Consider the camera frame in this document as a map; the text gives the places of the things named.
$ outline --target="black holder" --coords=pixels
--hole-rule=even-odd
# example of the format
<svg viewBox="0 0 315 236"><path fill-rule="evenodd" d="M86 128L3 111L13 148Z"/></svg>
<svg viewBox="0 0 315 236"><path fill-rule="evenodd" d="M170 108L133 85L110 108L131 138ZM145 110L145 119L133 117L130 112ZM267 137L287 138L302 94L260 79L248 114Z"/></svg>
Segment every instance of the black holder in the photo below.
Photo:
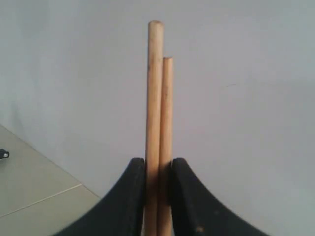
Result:
<svg viewBox="0 0 315 236"><path fill-rule="evenodd" d="M8 158L10 153L4 149L0 149L0 160L4 158Z"/></svg>

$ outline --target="floor tile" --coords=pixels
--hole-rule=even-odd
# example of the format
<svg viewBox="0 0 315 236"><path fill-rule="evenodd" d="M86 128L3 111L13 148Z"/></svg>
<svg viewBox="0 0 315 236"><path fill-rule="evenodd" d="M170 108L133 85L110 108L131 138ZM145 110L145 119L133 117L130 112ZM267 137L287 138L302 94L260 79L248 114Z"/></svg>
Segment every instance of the floor tile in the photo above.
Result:
<svg viewBox="0 0 315 236"><path fill-rule="evenodd" d="M74 222L99 200L84 186L0 218L2 236L49 236Z"/></svg>
<svg viewBox="0 0 315 236"><path fill-rule="evenodd" d="M10 151L0 161L0 217L80 184L1 126L0 148Z"/></svg>

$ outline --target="dark spot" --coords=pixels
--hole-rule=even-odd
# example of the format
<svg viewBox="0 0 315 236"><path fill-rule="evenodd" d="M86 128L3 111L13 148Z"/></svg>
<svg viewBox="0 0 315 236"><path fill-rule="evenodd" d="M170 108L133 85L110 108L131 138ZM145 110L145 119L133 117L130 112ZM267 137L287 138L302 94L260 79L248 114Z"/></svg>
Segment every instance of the dark spot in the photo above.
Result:
<svg viewBox="0 0 315 236"><path fill-rule="evenodd" d="M196 233L203 233L204 232L204 229L203 227L201 226L197 226L196 229L195 229Z"/></svg>

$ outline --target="beige floor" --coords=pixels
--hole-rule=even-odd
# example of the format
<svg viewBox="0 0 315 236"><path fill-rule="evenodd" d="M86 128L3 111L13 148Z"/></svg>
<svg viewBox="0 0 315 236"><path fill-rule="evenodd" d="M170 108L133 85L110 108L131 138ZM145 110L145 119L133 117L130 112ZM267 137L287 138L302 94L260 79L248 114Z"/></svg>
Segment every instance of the beige floor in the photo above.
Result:
<svg viewBox="0 0 315 236"><path fill-rule="evenodd" d="M0 126L0 235L49 236L99 198L74 177Z"/></svg>

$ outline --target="tile grout line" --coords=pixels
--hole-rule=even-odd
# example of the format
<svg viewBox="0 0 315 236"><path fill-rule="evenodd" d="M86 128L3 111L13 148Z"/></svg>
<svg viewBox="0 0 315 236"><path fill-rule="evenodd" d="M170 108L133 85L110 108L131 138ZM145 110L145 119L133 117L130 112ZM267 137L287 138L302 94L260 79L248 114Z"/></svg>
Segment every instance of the tile grout line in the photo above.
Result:
<svg viewBox="0 0 315 236"><path fill-rule="evenodd" d="M46 198L43 198L43 199L41 199L41 200L38 200L38 201L36 201L36 202L34 202L34 203L31 203L31 204L28 204L28 205L26 205L26 206L23 206L23 207L21 207L21 208L19 208L19 209L13 210L13 211L11 211L11 212L9 212L9 213L6 213L6 214L4 214L4 215L0 215L0 219L1 219L2 217L5 217L5 216L10 215L10 214L13 214L13 213L15 213L15 212L17 212L17 211L23 210L23 209L25 209L25 208L28 208L28 207L30 207L30 206L33 206L33 205L37 204L37 203L43 202L43 201L45 201L45 200L47 200L47 199L53 198L53 197L55 197L55 196L57 196L57 195L60 195L60 194L62 194L62 193L65 193L65 192L67 192L67 191L69 191L69 190L72 190L72 189L77 188L77 187L80 187L80 186L82 186L81 183L78 184L78 185L76 185L76 186L73 186L73 187L71 187L71 188L68 188L68 189L66 189L66 190L63 190L63 191L61 191L61 192L58 192L58 193L56 193L56 194L53 194L53 195L51 195L51 196L48 196L48 197L46 197Z"/></svg>

